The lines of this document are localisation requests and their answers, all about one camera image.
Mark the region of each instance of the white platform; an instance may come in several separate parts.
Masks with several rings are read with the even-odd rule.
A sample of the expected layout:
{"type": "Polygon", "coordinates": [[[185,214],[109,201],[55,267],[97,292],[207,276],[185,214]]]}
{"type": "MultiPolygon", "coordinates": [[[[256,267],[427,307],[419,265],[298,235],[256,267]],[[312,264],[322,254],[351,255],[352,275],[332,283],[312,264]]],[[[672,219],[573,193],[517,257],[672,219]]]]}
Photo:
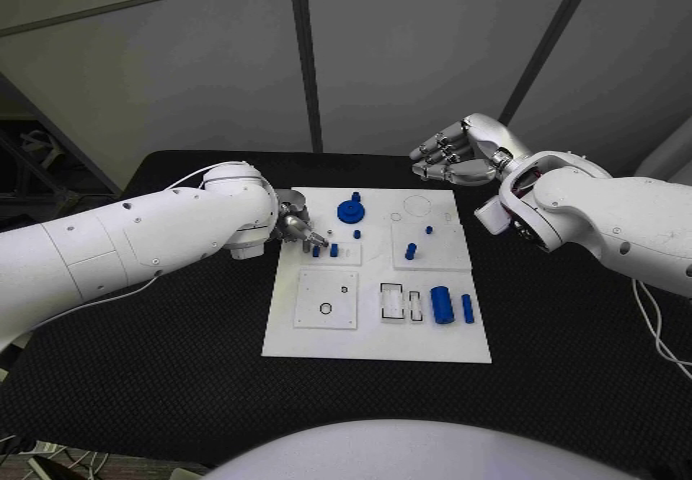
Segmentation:
{"type": "MultiPolygon", "coordinates": [[[[481,303],[476,297],[472,270],[460,271],[397,270],[394,268],[393,224],[414,224],[426,232],[432,225],[434,233],[419,241],[417,260],[424,263],[433,243],[452,235],[437,249],[450,252],[450,258],[469,262],[466,239],[459,223],[458,208],[452,191],[440,190],[375,190],[347,188],[298,187],[308,199],[311,217],[318,233],[332,243],[361,243],[361,266],[338,265],[323,252],[319,259],[303,253],[300,242],[283,245],[279,261],[270,319],[264,338],[263,355],[270,357],[352,358],[375,360],[411,360],[440,362],[491,363],[491,351],[484,328],[481,303]],[[361,192],[365,218],[355,224],[345,224],[336,217],[339,204],[351,199],[354,191],[361,192]],[[354,230],[362,237],[354,239],[354,230]],[[299,275],[302,272],[325,270],[358,273],[358,327],[296,328],[295,321],[299,298],[299,275]],[[406,299],[406,321],[383,322],[381,283],[403,284],[406,299]],[[456,321],[439,325],[433,317],[430,289],[445,285],[450,289],[456,321]],[[411,322],[409,307],[410,291],[422,292],[423,322],[411,322]],[[465,322],[462,295],[469,293],[475,308],[476,323],[465,322]]],[[[416,227],[396,227],[396,230],[416,227]]]]}

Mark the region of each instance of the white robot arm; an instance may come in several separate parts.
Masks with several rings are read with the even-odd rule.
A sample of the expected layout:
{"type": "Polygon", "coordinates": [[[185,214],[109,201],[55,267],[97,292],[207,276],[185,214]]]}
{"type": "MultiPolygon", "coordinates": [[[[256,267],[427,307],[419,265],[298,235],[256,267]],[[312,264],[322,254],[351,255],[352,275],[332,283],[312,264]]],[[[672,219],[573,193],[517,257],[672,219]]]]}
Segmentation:
{"type": "Polygon", "coordinates": [[[570,152],[533,153],[479,113],[411,152],[424,179],[501,189],[476,216],[492,234],[514,228],[551,252],[583,245],[602,264],[692,297],[692,188],[651,178],[612,178],[570,152]],[[486,157],[473,160],[473,150],[486,157]]]}
{"type": "Polygon", "coordinates": [[[270,238],[328,246],[302,194],[272,188],[230,162],[204,189],[171,188],[0,234],[0,350],[61,312],[231,250],[264,253],[270,238]]]}

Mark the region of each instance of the black table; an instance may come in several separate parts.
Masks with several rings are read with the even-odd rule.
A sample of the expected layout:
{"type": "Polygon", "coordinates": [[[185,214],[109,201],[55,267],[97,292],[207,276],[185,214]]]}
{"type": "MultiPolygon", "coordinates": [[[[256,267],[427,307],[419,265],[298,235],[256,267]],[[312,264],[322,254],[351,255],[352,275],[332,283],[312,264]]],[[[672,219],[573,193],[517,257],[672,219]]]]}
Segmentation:
{"type": "MultiPolygon", "coordinates": [[[[249,160],[277,188],[450,188],[422,182],[403,157],[172,151],[148,157],[126,197],[225,160],[249,160]]],[[[492,365],[263,358],[274,242],[263,257],[221,252],[45,326],[0,387],[2,429],[215,463],[326,423],[413,418],[517,433],[631,470],[690,458],[692,382],[657,355],[629,279],[576,245],[548,255],[489,235],[473,210],[496,189],[455,190],[492,365]]],[[[655,295],[674,351],[692,353],[690,303],[655,295]]]]}

